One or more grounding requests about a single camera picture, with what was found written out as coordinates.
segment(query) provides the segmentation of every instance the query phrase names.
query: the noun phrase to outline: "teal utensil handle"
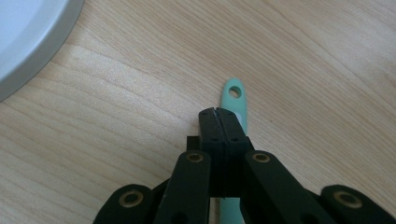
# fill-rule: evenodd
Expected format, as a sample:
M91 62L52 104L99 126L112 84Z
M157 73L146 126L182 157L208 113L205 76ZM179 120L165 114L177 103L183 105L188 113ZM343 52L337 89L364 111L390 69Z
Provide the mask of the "teal utensil handle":
M228 80L221 95L221 106L233 111L245 133L248 131L248 107L245 88L238 78ZM238 198L220 199L220 224L242 224Z

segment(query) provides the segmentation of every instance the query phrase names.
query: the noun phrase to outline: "black plastic part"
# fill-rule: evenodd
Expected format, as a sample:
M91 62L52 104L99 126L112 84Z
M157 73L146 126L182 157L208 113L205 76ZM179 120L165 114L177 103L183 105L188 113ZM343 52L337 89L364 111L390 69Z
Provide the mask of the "black plastic part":
M246 191L241 201L259 206L259 223L335 223L275 156L250 151L245 159ZM257 213L253 216L246 210L242 209L244 217L258 219Z
M200 150L212 159L210 193L212 197L239 197L242 191L243 159L254 148L236 115L222 108L208 108L199 113ZM195 147L188 140L188 146Z
M140 192L141 202L132 207L124 207L120 203L120 198L127 192ZM148 217L149 209L152 203L152 191L140 185L128 185L116 190L105 205L99 211L93 224L145 224L149 223L146 218Z
M322 190L319 199L322 206L339 223L396 223L396 220L384 209L355 189L341 185L329 186Z
M195 150L182 153L169 179L153 223L207 223L209 177L209 155Z

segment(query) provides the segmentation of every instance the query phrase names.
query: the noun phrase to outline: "light wood surface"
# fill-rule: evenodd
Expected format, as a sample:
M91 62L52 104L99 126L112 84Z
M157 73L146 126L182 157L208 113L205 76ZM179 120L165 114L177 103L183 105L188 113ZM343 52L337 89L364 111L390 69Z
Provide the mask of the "light wood surface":
M114 190L157 186L230 77L256 149L396 215L395 1L87 0L0 103L0 223L92 223Z

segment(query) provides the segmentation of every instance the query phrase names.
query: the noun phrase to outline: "white plate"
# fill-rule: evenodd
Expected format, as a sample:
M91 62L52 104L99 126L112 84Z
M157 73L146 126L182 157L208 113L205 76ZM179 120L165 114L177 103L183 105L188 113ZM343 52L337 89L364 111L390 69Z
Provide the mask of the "white plate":
M84 0L0 0L0 102L35 76L73 29Z

